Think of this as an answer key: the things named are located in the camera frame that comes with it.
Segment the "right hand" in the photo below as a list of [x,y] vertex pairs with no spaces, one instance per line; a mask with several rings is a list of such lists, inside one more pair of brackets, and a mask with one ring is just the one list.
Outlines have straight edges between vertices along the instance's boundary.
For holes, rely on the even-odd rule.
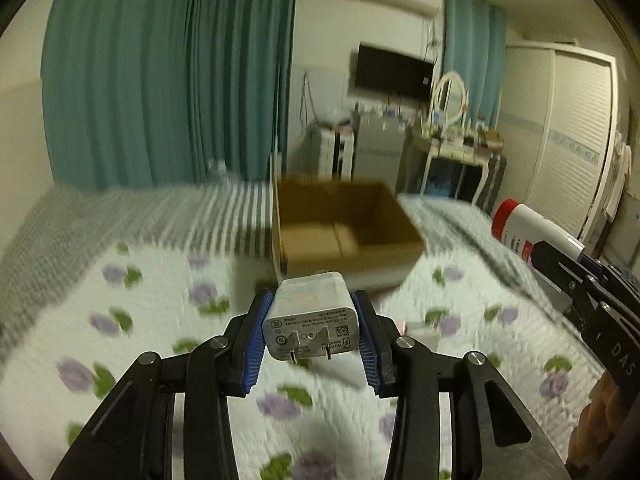
[[597,463],[602,446],[617,434],[629,412],[609,372],[603,373],[591,393],[591,402],[580,413],[568,444],[567,465],[577,470]]

